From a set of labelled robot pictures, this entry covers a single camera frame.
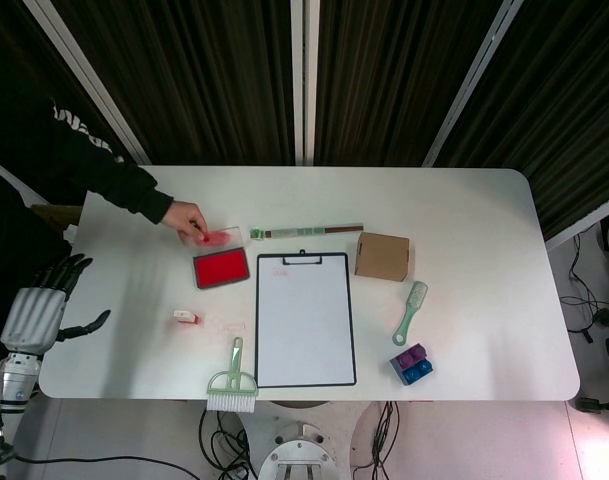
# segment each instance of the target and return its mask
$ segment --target dustpan brush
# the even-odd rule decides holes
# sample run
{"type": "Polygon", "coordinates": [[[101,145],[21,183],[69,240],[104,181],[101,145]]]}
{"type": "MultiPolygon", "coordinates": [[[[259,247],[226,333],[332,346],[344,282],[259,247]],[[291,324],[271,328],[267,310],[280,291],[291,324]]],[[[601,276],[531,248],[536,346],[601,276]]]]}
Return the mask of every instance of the dustpan brush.
{"type": "Polygon", "coordinates": [[[220,412],[249,412],[255,410],[255,397],[257,396],[257,383],[252,375],[240,371],[242,363],[243,340],[240,337],[233,341],[231,353],[231,367],[228,371],[219,372],[208,382],[207,410],[220,412]],[[215,383],[222,379],[224,387],[216,387],[215,383]],[[248,387],[242,388],[242,379],[246,379],[248,387]]]}

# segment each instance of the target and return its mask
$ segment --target person's hand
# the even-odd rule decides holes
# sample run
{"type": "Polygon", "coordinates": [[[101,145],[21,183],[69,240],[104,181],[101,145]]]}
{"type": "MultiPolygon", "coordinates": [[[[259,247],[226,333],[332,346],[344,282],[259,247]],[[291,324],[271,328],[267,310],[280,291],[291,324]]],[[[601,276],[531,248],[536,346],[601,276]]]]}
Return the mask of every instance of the person's hand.
{"type": "Polygon", "coordinates": [[[162,218],[162,223],[177,230],[184,245],[200,242],[208,235],[206,221],[194,203],[173,201],[162,218]]]}

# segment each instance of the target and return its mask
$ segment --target white bristles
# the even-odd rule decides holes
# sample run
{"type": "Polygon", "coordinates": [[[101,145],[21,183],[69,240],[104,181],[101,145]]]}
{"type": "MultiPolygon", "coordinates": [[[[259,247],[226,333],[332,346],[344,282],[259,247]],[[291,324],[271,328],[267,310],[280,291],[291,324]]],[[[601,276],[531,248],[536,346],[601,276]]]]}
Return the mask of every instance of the white bristles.
{"type": "Polygon", "coordinates": [[[209,393],[206,402],[207,410],[219,412],[248,412],[255,411],[254,395],[232,395],[230,393],[209,393]]]}

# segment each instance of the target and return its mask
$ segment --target floor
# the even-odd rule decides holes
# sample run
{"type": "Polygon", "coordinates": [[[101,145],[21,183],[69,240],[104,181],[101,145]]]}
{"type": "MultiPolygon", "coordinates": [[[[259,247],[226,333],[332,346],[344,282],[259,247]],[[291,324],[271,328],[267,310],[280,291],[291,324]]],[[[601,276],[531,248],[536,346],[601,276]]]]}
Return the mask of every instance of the floor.
{"type": "MultiPolygon", "coordinates": [[[[609,258],[598,247],[597,227],[582,234],[576,271],[595,295],[609,301],[609,258]]],[[[560,295],[579,293],[568,281],[574,246],[550,253],[560,295]]],[[[585,322],[580,308],[564,307],[567,324],[585,322]]],[[[571,335],[584,395],[609,400],[609,363],[594,326],[594,343],[571,335]]],[[[61,401],[37,397],[18,432],[19,452],[33,458],[143,455],[178,463],[201,479],[217,478],[196,441],[201,402],[61,401]]],[[[352,438],[354,465],[367,463],[379,415],[369,407],[352,438]]],[[[387,461],[391,479],[609,480],[609,412],[584,414],[563,402],[433,402],[400,404],[401,427],[387,461]]],[[[358,471],[357,479],[370,477],[358,471]]],[[[117,461],[27,466],[13,462],[11,478],[185,479],[163,466],[117,461]]]]}

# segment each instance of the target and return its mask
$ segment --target black clipboard clip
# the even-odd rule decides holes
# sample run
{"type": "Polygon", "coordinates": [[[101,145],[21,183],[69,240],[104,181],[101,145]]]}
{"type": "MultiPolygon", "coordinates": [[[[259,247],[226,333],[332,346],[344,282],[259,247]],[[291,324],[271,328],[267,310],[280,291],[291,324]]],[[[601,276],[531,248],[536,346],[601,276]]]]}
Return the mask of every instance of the black clipboard clip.
{"type": "Polygon", "coordinates": [[[306,253],[305,250],[300,250],[300,255],[289,256],[288,258],[296,258],[297,260],[286,261],[287,257],[282,257],[282,265],[322,265],[322,256],[306,253]]]}

